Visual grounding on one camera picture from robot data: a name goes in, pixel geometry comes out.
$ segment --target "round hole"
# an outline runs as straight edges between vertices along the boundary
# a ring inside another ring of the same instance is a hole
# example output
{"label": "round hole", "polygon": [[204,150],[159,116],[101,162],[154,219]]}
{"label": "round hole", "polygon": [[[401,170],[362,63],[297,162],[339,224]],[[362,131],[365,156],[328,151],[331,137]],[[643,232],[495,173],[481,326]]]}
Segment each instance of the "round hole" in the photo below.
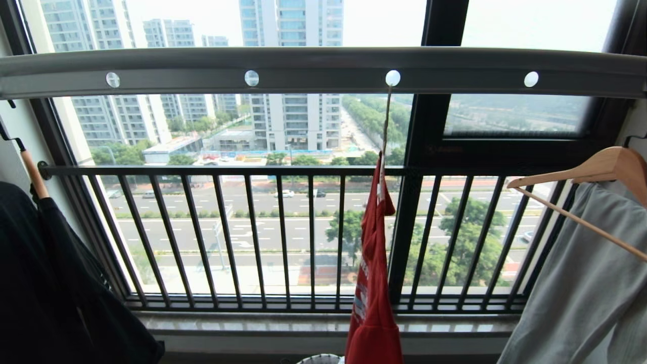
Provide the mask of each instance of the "round hole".
{"label": "round hole", "polygon": [[391,87],[397,86],[400,83],[400,73],[392,69],[386,73],[385,79],[387,85]]}
{"label": "round hole", "polygon": [[526,87],[532,87],[539,82],[539,74],[535,71],[533,72],[528,72],[526,74],[526,77],[523,78],[523,84],[526,85]]}
{"label": "round hole", "polygon": [[105,82],[108,84],[108,86],[112,87],[113,89],[116,89],[121,84],[119,75],[114,72],[108,72],[105,75]]}
{"label": "round hole", "polygon": [[258,85],[258,73],[253,70],[245,72],[245,83],[250,87],[256,87]]}

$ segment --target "car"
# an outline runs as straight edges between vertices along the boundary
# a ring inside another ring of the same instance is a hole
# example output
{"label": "car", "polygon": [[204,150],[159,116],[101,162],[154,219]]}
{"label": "car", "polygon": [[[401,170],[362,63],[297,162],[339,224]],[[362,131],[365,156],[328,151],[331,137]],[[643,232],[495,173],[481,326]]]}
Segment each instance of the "car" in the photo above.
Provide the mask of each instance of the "car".
{"label": "car", "polygon": [[325,192],[315,188],[314,189],[314,195],[315,195],[315,197],[325,197]]}
{"label": "car", "polygon": [[[276,197],[276,198],[279,197],[279,193],[275,192],[274,197]],[[283,197],[284,198],[286,198],[286,197],[294,197],[294,191],[283,190]]]}
{"label": "car", "polygon": [[123,193],[119,190],[106,190],[105,195],[108,196],[108,198],[119,198],[123,196]]}
{"label": "car", "polygon": [[533,237],[533,236],[534,236],[534,232],[533,232],[533,231],[526,231],[526,232],[521,236],[521,239],[522,239],[524,242],[529,243],[529,242],[531,242],[531,241],[532,241],[532,237]]}

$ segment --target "railing bar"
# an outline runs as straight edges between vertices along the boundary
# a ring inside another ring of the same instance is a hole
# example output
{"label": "railing bar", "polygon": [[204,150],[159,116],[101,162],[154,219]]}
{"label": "railing bar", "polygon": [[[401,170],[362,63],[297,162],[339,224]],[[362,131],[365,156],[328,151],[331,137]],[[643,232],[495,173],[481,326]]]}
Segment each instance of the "railing bar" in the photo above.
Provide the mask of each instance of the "railing bar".
{"label": "railing bar", "polygon": [[160,189],[160,185],[157,181],[157,176],[150,175],[148,176],[151,180],[151,186],[153,187],[153,192],[155,193],[155,199],[157,199],[157,206],[160,209],[160,214],[162,215],[162,222],[164,223],[164,228],[166,234],[168,235],[168,242],[171,245],[171,250],[173,251],[173,256],[175,257],[175,263],[177,264],[177,269],[180,271],[180,279],[182,280],[182,285],[184,285],[184,291],[189,300],[189,305],[193,308],[195,306],[195,301],[193,300],[193,294],[191,293],[191,286],[189,286],[189,278],[186,276],[186,271],[184,270],[184,262],[182,261],[182,255],[180,255],[180,249],[177,247],[177,241],[175,239],[175,234],[173,233],[173,226],[171,225],[171,220],[168,217],[168,211],[166,210],[166,204],[164,203],[164,196]]}
{"label": "railing bar", "polygon": [[[550,200],[550,202],[553,205],[556,205],[557,202],[559,201],[560,195],[562,194],[562,191],[564,190],[565,185],[566,185],[566,181],[559,181],[555,185],[555,188],[553,190],[553,195],[551,196],[551,200]],[[539,241],[543,238],[543,234],[546,231],[546,227],[548,226],[548,221],[550,221],[552,215],[553,215],[553,210],[546,209],[546,212],[544,213],[543,218],[539,223],[539,226],[537,226],[536,234],[532,238],[532,242],[528,247],[528,251],[526,252],[525,258],[523,259],[523,264],[521,265],[521,268],[517,273],[517,277],[514,280],[514,284],[512,285],[512,289],[510,290],[510,295],[508,296],[508,299],[505,302],[505,307],[508,310],[512,306],[512,303],[514,302],[514,298],[515,296],[517,296],[517,292],[519,292],[519,287],[521,286],[521,282],[524,280],[526,272],[528,272],[528,268],[530,267],[530,264],[532,262],[532,259],[534,258],[535,253],[537,252],[537,248],[539,247]]]}
{"label": "railing bar", "polygon": [[422,232],[422,242],[420,244],[420,252],[418,253],[418,262],[415,266],[415,273],[413,275],[413,284],[411,285],[411,296],[409,297],[409,310],[413,309],[415,302],[415,295],[418,292],[418,284],[420,283],[420,274],[422,273],[422,264],[424,262],[424,255],[427,252],[427,244],[429,240],[429,233],[432,230],[433,215],[436,211],[436,203],[438,202],[438,195],[440,194],[442,176],[436,176],[433,179],[432,198],[429,201],[429,209],[427,211],[427,221],[424,224],[424,231]]}
{"label": "railing bar", "polygon": [[474,273],[476,272],[476,266],[479,264],[479,258],[485,245],[485,239],[490,232],[490,225],[492,224],[492,218],[496,212],[496,205],[499,202],[499,197],[501,196],[501,191],[503,190],[503,185],[505,184],[505,176],[499,176],[496,180],[496,185],[494,186],[494,191],[492,192],[492,198],[490,199],[490,206],[485,213],[485,219],[483,220],[483,227],[481,228],[481,234],[479,239],[476,242],[476,248],[474,249],[474,255],[472,256],[472,263],[470,263],[470,270],[467,273],[467,278],[465,279],[465,285],[461,292],[460,298],[458,298],[458,309],[463,308],[463,303],[465,302],[465,297],[467,297],[467,291],[470,289],[472,284],[472,279],[474,278]]}
{"label": "railing bar", "polygon": [[261,300],[263,308],[267,308],[265,298],[265,281],[263,280],[263,266],[261,263],[261,248],[258,244],[258,228],[256,227],[256,213],[254,212],[254,197],[252,195],[252,179],[245,176],[245,192],[247,193],[247,205],[249,206],[249,220],[252,224],[252,243],[254,244],[254,255],[256,256],[256,269],[258,271],[258,284],[261,288]]}
{"label": "railing bar", "polygon": [[90,185],[92,185],[92,189],[94,190],[94,195],[96,196],[96,199],[99,201],[99,206],[101,207],[101,211],[104,214],[105,221],[108,224],[108,228],[110,228],[110,232],[113,234],[113,237],[115,238],[117,249],[119,249],[119,254],[121,255],[122,260],[126,265],[126,270],[128,270],[128,275],[130,276],[130,279],[133,281],[133,284],[135,285],[137,296],[142,302],[142,305],[144,307],[147,307],[148,301],[146,300],[146,295],[144,294],[142,285],[139,283],[139,279],[137,279],[137,274],[135,273],[135,269],[133,268],[133,265],[130,261],[130,257],[128,256],[128,253],[126,251],[126,247],[124,246],[124,241],[121,239],[121,236],[119,236],[119,230],[117,229],[115,221],[112,219],[112,216],[110,215],[110,209],[108,208],[108,205],[105,202],[104,194],[102,193],[101,188],[99,187],[99,182],[97,181],[96,176],[88,176],[88,178],[90,179]]}
{"label": "railing bar", "polygon": [[227,246],[227,257],[229,258],[229,268],[232,270],[232,280],[234,281],[234,291],[236,292],[236,301],[238,307],[243,307],[241,301],[241,290],[238,284],[238,272],[236,270],[236,259],[234,258],[234,248],[232,247],[232,237],[229,235],[229,224],[227,223],[227,211],[225,209],[225,201],[223,199],[223,190],[220,186],[220,176],[217,174],[212,175],[214,179],[215,199],[218,202],[218,210],[220,211],[220,222],[223,226],[223,235],[225,236],[225,245]]}
{"label": "railing bar", "polygon": [[166,291],[164,280],[162,279],[162,273],[160,273],[160,269],[157,266],[157,261],[155,260],[155,254],[153,254],[153,250],[151,249],[151,244],[148,241],[148,236],[146,236],[146,230],[144,228],[144,224],[142,223],[142,219],[139,216],[139,212],[137,212],[137,205],[135,205],[135,200],[133,199],[133,194],[130,191],[128,181],[126,181],[126,177],[123,174],[117,176],[117,178],[119,179],[119,183],[121,184],[122,190],[124,191],[124,196],[126,197],[128,208],[130,209],[130,214],[133,217],[135,227],[137,228],[139,237],[142,240],[142,244],[144,245],[144,250],[146,252],[146,256],[148,257],[148,262],[151,264],[151,269],[153,270],[155,280],[157,281],[157,284],[160,288],[160,293],[164,298],[164,303],[166,304],[167,308],[170,308],[171,300],[168,297],[168,292]]}
{"label": "railing bar", "polygon": [[339,184],[339,235],[337,237],[337,291],[334,307],[339,310],[340,287],[342,285],[342,250],[344,248],[344,195],[346,194],[346,178],[340,176]]}
{"label": "railing bar", "polygon": [[308,176],[308,210],[310,217],[310,297],[312,302],[312,308],[314,309],[314,272],[315,272],[315,261],[314,261],[314,178],[313,176]]}
{"label": "railing bar", "polygon": [[[568,195],[566,196],[566,200],[564,201],[564,205],[562,208],[566,211],[569,211],[571,207],[573,206],[573,202],[575,201],[575,192],[577,191],[578,185],[572,185],[571,189],[568,192]],[[557,236],[559,235],[560,231],[562,230],[562,226],[564,225],[564,222],[566,221],[566,216],[559,214],[557,216],[557,220],[555,221],[555,225],[553,226],[553,229],[551,230],[550,235],[548,236],[548,239],[546,241],[546,245],[543,247],[542,252],[539,256],[539,259],[537,260],[537,263],[534,266],[534,269],[532,271],[532,274],[530,278],[528,278],[528,282],[526,283],[526,287],[523,289],[523,294],[524,295],[529,295],[530,292],[532,291],[532,288],[534,287],[534,283],[537,280],[537,276],[539,275],[540,271],[543,268],[543,263],[546,261],[546,258],[548,257],[548,254],[551,252],[551,249],[553,248],[553,245],[555,244],[555,240],[557,239]]]}
{"label": "railing bar", "polygon": [[[526,191],[532,192],[533,188],[534,188],[534,185],[530,185],[526,187]],[[521,200],[519,201],[519,205],[517,206],[517,209],[514,211],[514,216],[512,217],[512,221],[510,222],[510,225],[508,227],[508,232],[505,236],[503,249],[501,249],[499,261],[496,263],[496,267],[494,268],[494,272],[492,273],[492,278],[490,279],[490,284],[488,285],[487,291],[485,292],[485,297],[483,298],[483,302],[481,303],[481,308],[484,310],[487,309],[487,306],[490,303],[490,299],[492,298],[492,292],[496,287],[497,280],[499,280],[499,276],[501,275],[501,270],[503,269],[505,260],[508,257],[508,252],[510,251],[510,247],[512,246],[512,242],[514,241],[514,235],[516,235],[517,229],[519,229],[519,224],[521,223],[521,219],[523,218],[523,213],[525,212],[525,208],[527,205],[528,205],[528,196],[523,195],[521,197]]]}
{"label": "railing bar", "polygon": [[285,210],[283,208],[283,180],[281,175],[276,175],[277,198],[279,202],[279,225],[281,227],[281,250],[283,252],[283,273],[285,274],[285,297],[287,308],[291,307],[290,277],[288,275],[287,242],[285,239]]}
{"label": "railing bar", "polygon": [[218,296],[215,292],[214,277],[211,274],[209,256],[206,254],[206,248],[204,247],[204,237],[202,235],[202,229],[200,228],[200,222],[198,221],[197,211],[195,210],[195,202],[193,200],[193,193],[191,192],[191,185],[189,184],[187,176],[181,176],[181,178],[182,186],[184,187],[184,195],[186,196],[186,203],[189,206],[189,214],[191,215],[191,221],[193,223],[193,230],[195,231],[195,238],[198,243],[198,249],[200,250],[200,258],[202,259],[204,273],[206,274],[206,281],[209,284],[209,291],[211,292],[214,308],[218,308]]}
{"label": "railing bar", "polygon": [[[52,176],[127,175],[156,176],[372,176],[374,168],[363,166],[42,166]],[[428,168],[389,166],[387,176],[423,176]]]}
{"label": "railing bar", "polygon": [[454,216],[454,228],[452,229],[452,237],[449,239],[447,246],[447,254],[445,255],[445,260],[443,263],[443,272],[441,273],[441,279],[438,282],[438,288],[436,288],[436,294],[433,299],[433,308],[434,310],[438,308],[438,302],[440,302],[441,294],[443,293],[443,287],[445,280],[447,279],[447,273],[449,272],[449,266],[452,263],[452,255],[454,253],[454,247],[456,246],[456,240],[458,239],[458,233],[461,228],[461,222],[463,221],[463,215],[465,214],[465,207],[467,206],[467,199],[470,197],[470,189],[472,188],[472,182],[474,176],[467,176],[465,179],[465,184],[463,185],[463,194],[461,195],[461,201],[458,204],[458,211]]}

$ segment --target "wooden hanger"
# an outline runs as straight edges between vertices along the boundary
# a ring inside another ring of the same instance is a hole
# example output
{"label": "wooden hanger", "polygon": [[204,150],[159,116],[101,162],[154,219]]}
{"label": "wooden hanger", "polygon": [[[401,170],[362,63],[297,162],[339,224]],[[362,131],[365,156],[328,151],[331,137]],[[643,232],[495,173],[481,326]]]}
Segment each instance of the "wooden hanger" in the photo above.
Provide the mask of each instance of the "wooden hanger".
{"label": "wooden hanger", "polygon": [[642,251],[639,251],[633,246],[623,242],[606,231],[603,231],[597,226],[586,222],[578,216],[575,216],[570,212],[520,188],[522,186],[560,181],[563,179],[573,179],[574,183],[613,181],[617,179],[627,187],[643,207],[647,208],[647,163],[645,163],[645,160],[640,154],[629,148],[612,146],[597,152],[575,168],[518,178],[510,182],[508,184],[508,188],[514,188],[522,194],[539,201],[546,207],[588,227],[647,262],[647,254]]}

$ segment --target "wooden handle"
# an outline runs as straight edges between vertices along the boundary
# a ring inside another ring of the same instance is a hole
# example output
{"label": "wooden handle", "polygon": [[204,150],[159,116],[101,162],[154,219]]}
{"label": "wooden handle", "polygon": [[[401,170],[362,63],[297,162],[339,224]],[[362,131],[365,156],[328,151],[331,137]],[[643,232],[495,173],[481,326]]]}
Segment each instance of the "wooden handle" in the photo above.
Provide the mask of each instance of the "wooden handle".
{"label": "wooden handle", "polygon": [[36,190],[38,198],[49,197],[47,188],[45,188],[45,182],[43,182],[43,178],[40,176],[38,168],[36,168],[36,165],[32,160],[31,154],[29,154],[29,152],[25,150],[24,152],[20,152],[20,156],[23,158],[23,163],[25,164],[25,168],[27,168],[29,179],[32,180],[32,184],[34,185],[34,189]]}

